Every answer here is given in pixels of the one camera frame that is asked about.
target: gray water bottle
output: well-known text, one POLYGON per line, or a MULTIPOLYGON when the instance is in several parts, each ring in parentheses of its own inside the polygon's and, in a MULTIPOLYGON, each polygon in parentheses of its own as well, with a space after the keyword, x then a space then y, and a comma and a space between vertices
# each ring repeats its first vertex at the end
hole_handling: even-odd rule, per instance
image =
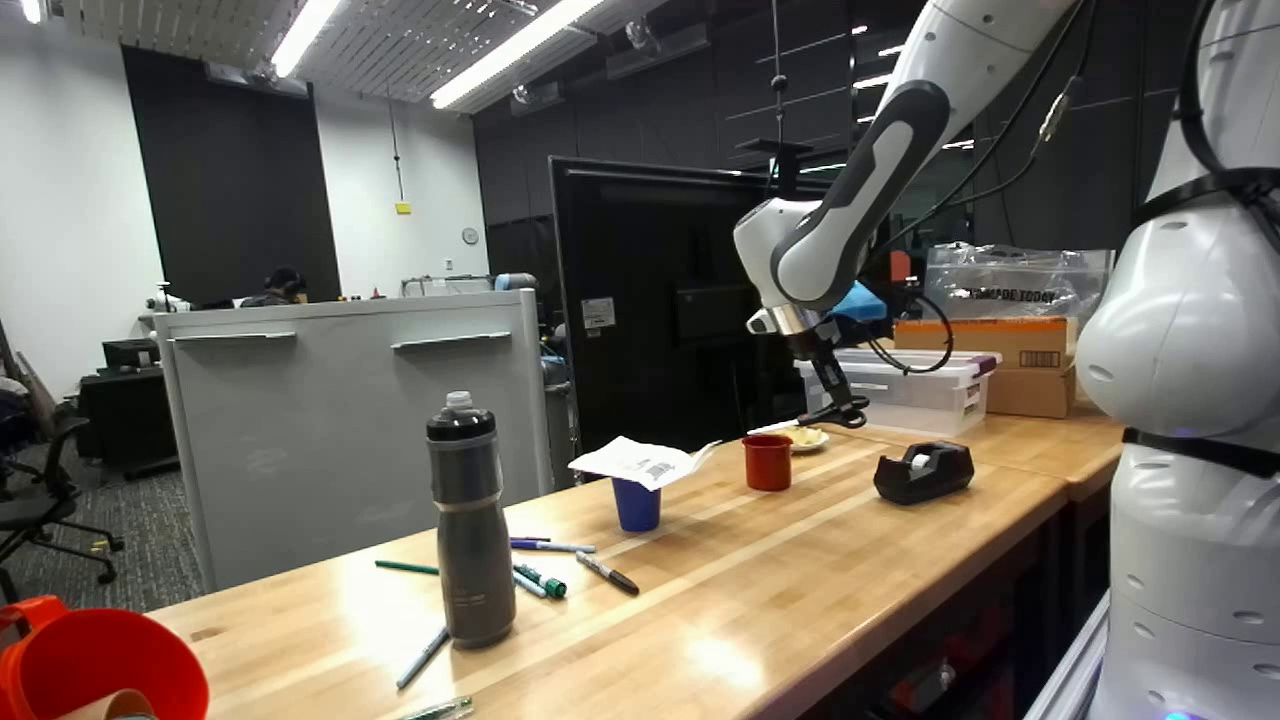
POLYGON ((450 393, 428 422, 435 561, 452 646, 498 646, 515 621, 514 546, 498 480, 494 411, 450 393))

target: floor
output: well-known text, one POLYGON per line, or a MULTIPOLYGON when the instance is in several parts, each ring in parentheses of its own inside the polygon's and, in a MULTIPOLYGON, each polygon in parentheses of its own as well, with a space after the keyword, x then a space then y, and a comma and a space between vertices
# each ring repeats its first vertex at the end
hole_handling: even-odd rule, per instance
MULTIPOLYGON (((180 473, 121 480, 76 455, 69 461, 69 473, 81 488, 76 519, 102 523, 124 541, 124 552, 113 556, 118 584, 95 584, 95 563, 28 546, 10 561, 22 596, 54 594, 72 610, 108 606, 146 614, 207 594, 198 563, 198 533, 180 473)), ((58 533, 58 541, 102 552, 76 533, 58 533)))

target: red cup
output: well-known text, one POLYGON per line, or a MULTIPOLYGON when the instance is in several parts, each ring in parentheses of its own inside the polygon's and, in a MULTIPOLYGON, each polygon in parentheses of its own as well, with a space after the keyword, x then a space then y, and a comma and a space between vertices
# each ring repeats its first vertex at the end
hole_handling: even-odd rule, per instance
POLYGON ((791 436, 743 436, 747 488, 783 493, 791 488, 791 436))
POLYGON ((166 624, 124 610, 72 614, 35 596, 0 614, 25 640, 0 652, 0 720, 66 717, 121 687, 166 720, 203 720, 207 679, 166 624))

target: robotic arm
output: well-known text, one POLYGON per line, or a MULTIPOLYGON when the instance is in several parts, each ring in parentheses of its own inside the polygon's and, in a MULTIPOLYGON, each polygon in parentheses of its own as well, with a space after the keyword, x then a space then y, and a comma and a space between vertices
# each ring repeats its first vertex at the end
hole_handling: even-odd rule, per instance
POLYGON ((910 271, 869 278, 877 227, 904 184, 986 111, 1037 56, 1076 0, 930 0, 877 107, 877 126, 850 151, 825 202, 764 202, 735 227, 735 257, 761 288, 752 337, 791 337, 814 351, 832 393, 832 411, 859 424, 832 358, 840 330, 832 308, 863 280, 879 299, 910 271))

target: fluorescent light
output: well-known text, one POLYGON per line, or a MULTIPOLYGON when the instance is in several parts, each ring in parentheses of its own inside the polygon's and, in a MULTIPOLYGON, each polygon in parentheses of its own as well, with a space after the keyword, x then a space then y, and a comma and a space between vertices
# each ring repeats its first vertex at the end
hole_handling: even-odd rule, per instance
POLYGON ((463 69, 457 81, 433 93, 433 107, 450 107, 514 69, 519 56, 563 33, 571 22, 588 18, 599 0, 562 0, 558 8, 540 14, 531 26, 526 26, 515 35, 509 35, 501 49, 480 56, 472 69, 463 69))
POLYGON ((308 0, 305 14, 297 14, 291 27, 284 33, 274 69, 278 76, 291 76, 297 63, 308 56, 326 26, 334 22, 342 0, 308 0))
POLYGON ((869 81, 858 81, 851 93, 863 93, 863 90, 885 90, 894 81, 894 74, 885 76, 869 76, 869 81))
POLYGON ((46 22, 46 0, 25 0, 25 18, 28 18, 28 26, 39 26, 46 22))

